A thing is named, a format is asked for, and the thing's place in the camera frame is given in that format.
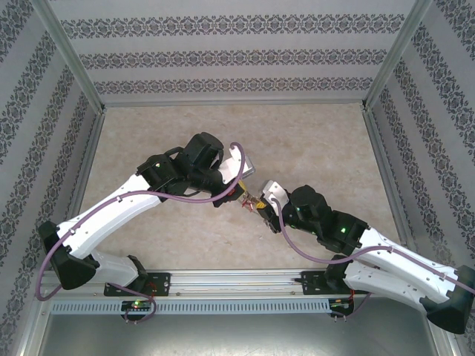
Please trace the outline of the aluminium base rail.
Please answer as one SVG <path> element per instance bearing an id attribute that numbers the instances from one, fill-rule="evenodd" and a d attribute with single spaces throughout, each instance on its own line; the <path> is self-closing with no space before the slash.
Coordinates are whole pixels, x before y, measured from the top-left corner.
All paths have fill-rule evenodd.
<path id="1" fill-rule="evenodd" d="M 167 297 L 238 297 L 238 296 L 287 296 L 304 295 L 302 285 L 295 282 L 302 271 L 324 271 L 321 268 L 313 270 L 299 269 L 257 269 L 257 270 L 151 270 L 149 272 L 164 272 L 171 274 L 171 285 Z M 110 282 L 90 281 L 83 286 L 71 289 L 70 294 L 104 296 L 104 287 Z M 144 294 L 118 287 L 118 282 L 110 283 L 132 296 L 147 300 L 151 298 Z"/>

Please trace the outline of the key ring with coloured tags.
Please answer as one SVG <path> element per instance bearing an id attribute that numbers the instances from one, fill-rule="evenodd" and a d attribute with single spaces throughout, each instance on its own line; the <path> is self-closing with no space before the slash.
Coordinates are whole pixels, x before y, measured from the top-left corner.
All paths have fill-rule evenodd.
<path id="1" fill-rule="evenodd" d="M 253 214 L 258 214 L 257 205 L 260 202 L 254 196 L 242 196 L 239 200 L 240 206 Z"/>

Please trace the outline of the aluminium table edge rail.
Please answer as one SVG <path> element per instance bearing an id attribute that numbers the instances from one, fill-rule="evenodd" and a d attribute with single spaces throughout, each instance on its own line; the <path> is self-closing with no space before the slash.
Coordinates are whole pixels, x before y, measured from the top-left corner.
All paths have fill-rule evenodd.
<path id="1" fill-rule="evenodd" d="M 399 193 L 397 191 L 396 183 L 390 169 L 390 163 L 387 159 L 381 137 L 376 127 L 376 122 L 371 112 L 369 112 L 363 105 L 361 106 L 361 113 L 399 238 L 405 248 L 413 249 L 414 245 L 410 227 L 407 223 L 403 206 L 399 201 Z"/>
<path id="2" fill-rule="evenodd" d="M 253 100 L 181 100 L 161 102 L 112 102 L 104 109 L 112 108 L 161 108 L 191 106 L 238 106 L 238 105 L 363 105 L 362 99 L 253 99 Z"/>
<path id="3" fill-rule="evenodd" d="M 91 134 L 88 138 L 88 143 L 85 147 L 82 157 L 80 170 L 77 175 L 76 184 L 73 190 L 73 196 L 71 197 L 71 202 L 68 205 L 65 215 L 66 220 L 73 219 L 81 211 L 82 201 L 84 200 L 86 186 L 88 184 L 88 179 L 94 162 L 94 157 L 105 121 L 106 112 L 106 108 L 100 111 L 94 120 L 93 126 L 91 127 Z"/>

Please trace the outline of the left green circuit board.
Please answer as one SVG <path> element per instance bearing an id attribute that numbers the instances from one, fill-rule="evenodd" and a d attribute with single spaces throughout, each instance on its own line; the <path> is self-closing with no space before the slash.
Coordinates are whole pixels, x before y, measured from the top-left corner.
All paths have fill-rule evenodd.
<path id="1" fill-rule="evenodd" d="M 152 309 L 152 304 L 149 301 L 145 300 L 134 300 L 134 301 L 122 301 L 121 311 L 122 312 L 150 312 Z"/>

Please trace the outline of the aluminium frame post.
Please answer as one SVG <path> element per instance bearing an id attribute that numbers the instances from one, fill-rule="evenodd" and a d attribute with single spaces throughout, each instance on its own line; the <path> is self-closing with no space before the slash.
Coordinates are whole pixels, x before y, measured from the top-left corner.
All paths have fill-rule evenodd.
<path id="1" fill-rule="evenodd" d="M 105 106 L 50 2 L 48 0 L 30 0 L 30 2 L 88 101 L 97 113 L 103 113 Z"/>
<path id="2" fill-rule="evenodd" d="M 362 101 L 361 108 L 364 111 L 367 111 L 369 108 L 374 106 L 376 100 L 378 99 L 380 93 L 384 89 L 387 81 L 389 80 L 393 69 L 399 62 L 402 57 L 405 49 L 410 43 L 410 40 L 415 33 L 420 22 L 423 20 L 426 12 L 431 6 L 433 0 L 415 0 L 410 12 L 405 19 L 401 30 L 399 31 L 393 45 L 387 53 L 386 58 L 384 59 L 381 68 L 376 74 L 375 79 L 373 80 L 370 89 L 367 92 L 367 95 Z"/>

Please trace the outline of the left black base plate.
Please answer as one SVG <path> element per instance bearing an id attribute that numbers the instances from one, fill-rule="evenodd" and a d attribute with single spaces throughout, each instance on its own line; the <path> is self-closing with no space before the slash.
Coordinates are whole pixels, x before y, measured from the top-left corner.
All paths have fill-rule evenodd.
<path id="1" fill-rule="evenodd" d="M 140 275 L 126 288 L 149 297 L 167 297 L 171 285 L 171 274 L 164 272 L 148 272 Z M 106 297 L 132 296 L 132 293 L 113 287 L 110 283 L 104 287 Z"/>

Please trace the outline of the grey metal sheet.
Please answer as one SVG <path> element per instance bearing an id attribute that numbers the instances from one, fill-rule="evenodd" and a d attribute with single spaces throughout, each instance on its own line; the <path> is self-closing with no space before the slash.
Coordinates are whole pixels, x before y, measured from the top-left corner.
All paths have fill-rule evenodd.
<path id="1" fill-rule="evenodd" d="M 39 356 L 452 356 L 416 311 L 374 298 L 349 320 L 326 314 L 50 316 Z"/>

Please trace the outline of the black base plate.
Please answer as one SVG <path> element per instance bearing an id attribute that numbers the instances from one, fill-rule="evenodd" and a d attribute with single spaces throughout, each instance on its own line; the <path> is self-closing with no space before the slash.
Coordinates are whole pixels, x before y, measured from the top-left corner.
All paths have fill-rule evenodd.
<path id="1" fill-rule="evenodd" d="M 299 279 L 304 295 L 350 294 L 341 278 L 333 278 L 325 271 L 302 271 Z"/>
<path id="2" fill-rule="evenodd" d="M 149 297 L 167 297 L 171 285 L 171 274 L 164 272 L 148 272 L 140 275 L 126 288 Z M 110 283 L 104 287 L 106 297 L 132 296 L 132 293 L 113 287 Z"/>

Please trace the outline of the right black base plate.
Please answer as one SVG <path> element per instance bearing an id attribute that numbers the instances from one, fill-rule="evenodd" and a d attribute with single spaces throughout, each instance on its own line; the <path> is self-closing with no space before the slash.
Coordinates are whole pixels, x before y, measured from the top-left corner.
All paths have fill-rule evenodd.
<path id="1" fill-rule="evenodd" d="M 304 295 L 350 294 L 341 278 L 333 278 L 325 271 L 302 271 L 299 279 Z"/>

